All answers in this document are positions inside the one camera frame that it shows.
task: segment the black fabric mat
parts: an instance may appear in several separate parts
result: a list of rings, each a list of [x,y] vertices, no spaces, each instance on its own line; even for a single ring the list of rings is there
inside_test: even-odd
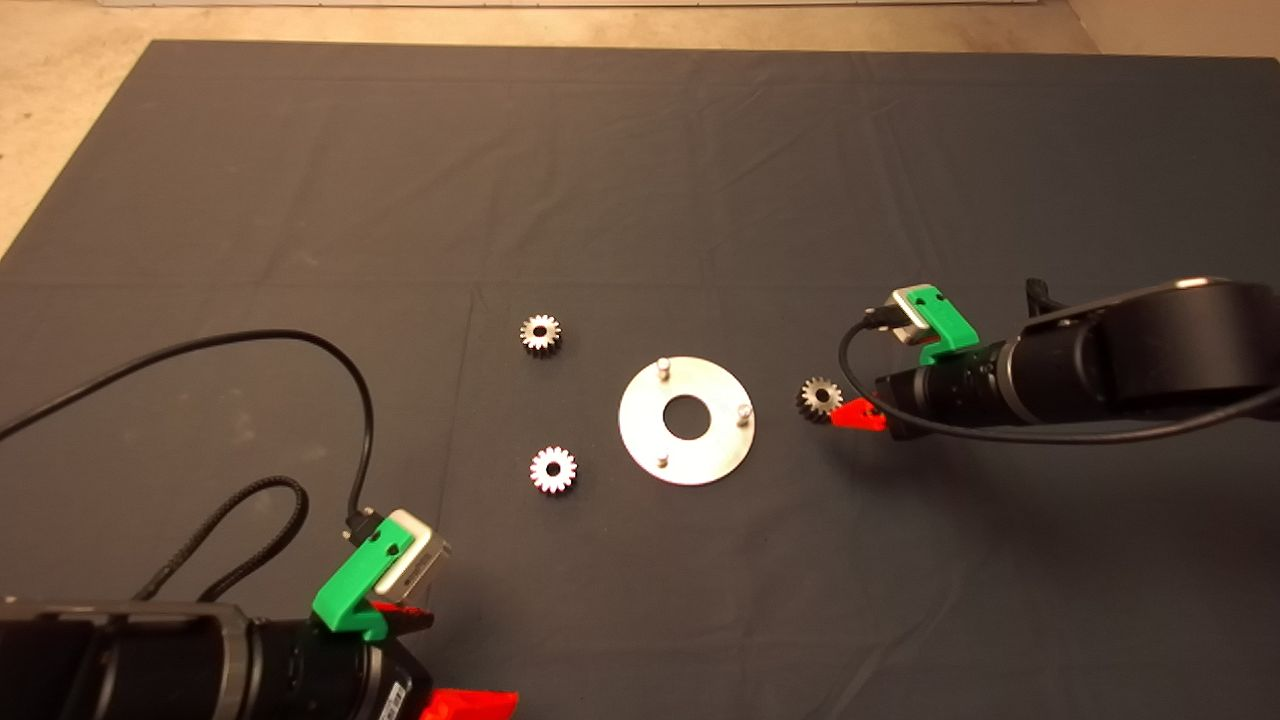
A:
[[[456,548],[411,644],[443,684],[522,692],[524,719],[1274,717],[1274,427],[895,445],[792,397],[902,284],[996,340],[1029,274],[1080,301],[1280,283],[1277,128],[1274,60],[157,42],[0,263],[0,416],[204,333],[330,337],[376,395],[366,500]],[[564,323],[553,360],[520,350],[534,313]],[[659,355],[753,396],[719,483],[622,447],[621,392]],[[311,520],[229,600],[305,614],[347,552],[357,441],[305,346],[155,368],[0,448],[0,592],[123,597],[288,473]],[[527,484],[547,445],[581,462],[559,500]]]

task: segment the metal gear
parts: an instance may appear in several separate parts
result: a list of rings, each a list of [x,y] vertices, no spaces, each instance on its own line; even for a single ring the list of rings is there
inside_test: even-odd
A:
[[[563,447],[547,447],[529,464],[529,479],[547,495],[568,491],[577,477],[577,460]]]
[[[550,315],[534,315],[520,325],[520,343],[530,355],[550,355],[559,350],[559,323]]]
[[[840,386],[827,378],[809,378],[800,386],[796,407],[814,423],[829,423],[831,413],[845,404]]]

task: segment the red plastic part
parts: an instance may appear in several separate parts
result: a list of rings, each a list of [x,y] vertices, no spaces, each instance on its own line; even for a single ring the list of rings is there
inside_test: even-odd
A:
[[[435,623],[435,615],[413,607],[411,605],[396,605],[392,602],[371,601],[374,610],[383,614],[387,620],[387,634],[392,637],[407,635],[425,630]]]
[[[831,424],[837,428],[854,428],[873,433],[883,433],[888,428],[888,420],[874,405],[867,402],[865,397],[855,397],[832,410]]]
[[[419,720],[508,720],[518,702],[520,693],[435,691]]]

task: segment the gear teeth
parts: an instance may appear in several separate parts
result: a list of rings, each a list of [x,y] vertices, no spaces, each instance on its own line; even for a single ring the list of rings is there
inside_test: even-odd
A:
[[[827,400],[819,400],[819,391],[826,391]],[[827,378],[809,378],[796,393],[796,407],[800,409],[800,414],[814,423],[831,423],[831,413],[841,405],[844,405],[844,393],[840,386]]]
[[[543,334],[536,329],[543,328]],[[559,350],[561,325],[553,315],[532,315],[520,325],[520,343],[535,357],[545,357]]]
[[[554,475],[547,471],[550,464],[559,465],[559,471]],[[563,447],[545,447],[534,456],[529,464],[529,479],[534,487],[545,495],[559,495],[568,492],[573,487],[577,477],[577,460],[573,454]]]

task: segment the disc center hole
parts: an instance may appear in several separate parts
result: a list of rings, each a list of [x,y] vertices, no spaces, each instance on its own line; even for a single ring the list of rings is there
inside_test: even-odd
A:
[[[712,427],[712,413],[701,400],[681,395],[667,402],[662,420],[671,434],[681,439],[698,439]]]

